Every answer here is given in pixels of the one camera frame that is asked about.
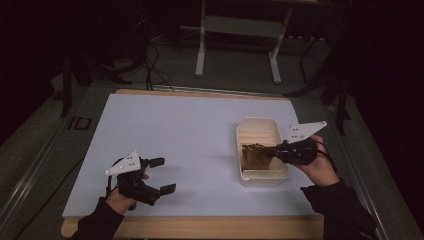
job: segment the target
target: plastic container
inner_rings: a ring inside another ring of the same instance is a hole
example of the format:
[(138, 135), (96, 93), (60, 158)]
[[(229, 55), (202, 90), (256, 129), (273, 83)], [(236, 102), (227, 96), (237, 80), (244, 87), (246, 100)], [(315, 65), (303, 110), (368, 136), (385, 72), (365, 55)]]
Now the plastic container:
[(243, 118), (237, 130), (240, 182), (243, 186), (278, 186), (290, 175), (289, 168), (278, 158), (253, 159), (243, 154), (243, 146), (260, 144), (266, 147), (280, 144), (277, 123), (271, 118)]

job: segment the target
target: white board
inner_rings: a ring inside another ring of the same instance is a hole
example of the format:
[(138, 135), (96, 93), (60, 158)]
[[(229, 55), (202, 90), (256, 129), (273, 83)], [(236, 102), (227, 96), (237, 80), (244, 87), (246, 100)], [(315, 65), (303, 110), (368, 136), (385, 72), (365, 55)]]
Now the white board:
[(236, 127), (244, 117), (275, 119), (283, 139), (298, 124), (288, 100), (110, 95), (63, 217), (90, 214), (105, 195), (105, 170), (134, 150), (166, 159), (148, 169), (147, 185), (177, 187), (127, 216), (315, 215), (299, 189), (312, 183), (295, 167), (277, 187), (241, 185)]

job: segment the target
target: wearable gripper device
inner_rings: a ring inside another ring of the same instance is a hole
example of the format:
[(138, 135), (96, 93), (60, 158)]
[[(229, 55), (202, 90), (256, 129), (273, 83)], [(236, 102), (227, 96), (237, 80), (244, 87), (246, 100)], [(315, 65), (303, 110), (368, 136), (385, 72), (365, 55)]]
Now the wearable gripper device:
[(174, 183), (163, 186), (158, 190), (147, 186), (143, 181), (143, 176), (148, 166), (153, 168), (164, 164), (164, 158), (155, 158), (151, 160), (140, 158), (140, 170), (121, 173), (118, 175), (117, 179), (119, 193), (128, 198), (146, 203), (150, 206), (155, 205), (156, 200), (158, 200), (161, 196), (175, 192), (176, 184)]
[(265, 147), (261, 150), (267, 157), (277, 157), (284, 163), (309, 165), (317, 158), (317, 144), (310, 137), (289, 144), (286, 140), (275, 147)]
[[(110, 175), (120, 173), (117, 176), (118, 181), (116, 186), (120, 194), (150, 206), (155, 205), (156, 200), (161, 196), (175, 192), (176, 184), (174, 183), (163, 186), (160, 189), (155, 189), (147, 186), (143, 181), (143, 177), (147, 167), (150, 166), (150, 168), (154, 168), (164, 164), (164, 158), (154, 158), (151, 160), (142, 159), (138, 156), (137, 151), (128, 155), (126, 158), (119, 159), (110, 170), (106, 171), (106, 175), (109, 175), (106, 196), (111, 192)], [(135, 207), (136, 205), (133, 205), (129, 210), (134, 210)]]

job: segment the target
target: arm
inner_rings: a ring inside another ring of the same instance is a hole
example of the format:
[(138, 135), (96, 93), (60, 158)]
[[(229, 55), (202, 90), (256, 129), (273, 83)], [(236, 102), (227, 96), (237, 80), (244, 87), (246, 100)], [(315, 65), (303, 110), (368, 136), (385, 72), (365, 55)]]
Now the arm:
[(94, 212), (78, 222), (78, 230), (70, 239), (112, 239), (124, 219), (123, 214), (133, 203), (135, 200), (122, 196), (118, 189), (112, 191), (107, 199), (99, 198)]
[[(323, 143), (321, 137), (312, 139)], [(320, 143), (318, 149), (325, 152)], [(377, 224), (362, 207), (355, 190), (339, 179), (329, 159), (318, 154), (311, 164), (296, 167), (315, 184), (301, 189), (312, 209), (324, 215), (324, 239), (377, 239)]]

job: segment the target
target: white table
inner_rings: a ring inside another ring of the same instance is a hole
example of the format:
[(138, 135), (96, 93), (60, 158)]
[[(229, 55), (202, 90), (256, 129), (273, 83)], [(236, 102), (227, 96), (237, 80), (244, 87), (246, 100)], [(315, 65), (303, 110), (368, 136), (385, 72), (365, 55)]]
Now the white table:
[(322, 217), (299, 189), (312, 183), (297, 168), (277, 187), (244, 187), (239, 181), (238, 123), (243, 117), (273, 118), (284, 138), (288, 126), (298, 123), (290, 101), (129, 93), (112, 94), (105, 106), (63, 213), (64, 236), (72, 235), (78, 219), (105, 194), (105, 170), (137, 149), (142, 158), (166, 159), (164, 166), (148, 170), (146, 184), (177, 188), (153, 207), (139, 204), (128, 212), (119, 237), (322, 237)]

